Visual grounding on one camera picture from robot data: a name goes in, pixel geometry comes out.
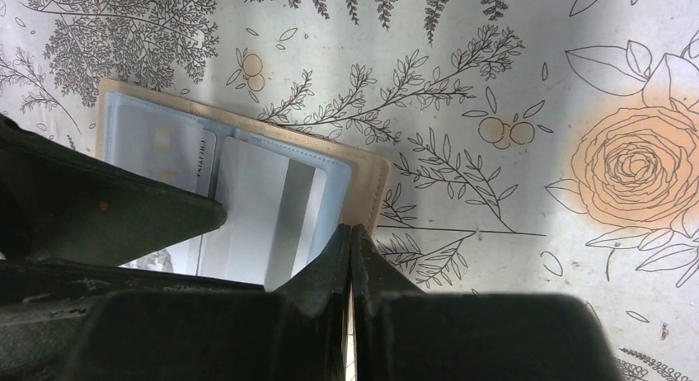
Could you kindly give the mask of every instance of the flower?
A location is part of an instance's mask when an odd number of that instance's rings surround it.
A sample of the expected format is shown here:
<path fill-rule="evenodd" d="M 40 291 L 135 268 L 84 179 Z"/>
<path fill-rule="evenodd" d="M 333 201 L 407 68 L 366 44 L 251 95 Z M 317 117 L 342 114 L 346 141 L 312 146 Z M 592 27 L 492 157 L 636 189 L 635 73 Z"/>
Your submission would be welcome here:
<path fill-rule="evenodd" d="M 699 114 L 673 106 L 619 109 L 581 139 L 572 167 L 593 219 L 667 228 L 699 202 Z"/>

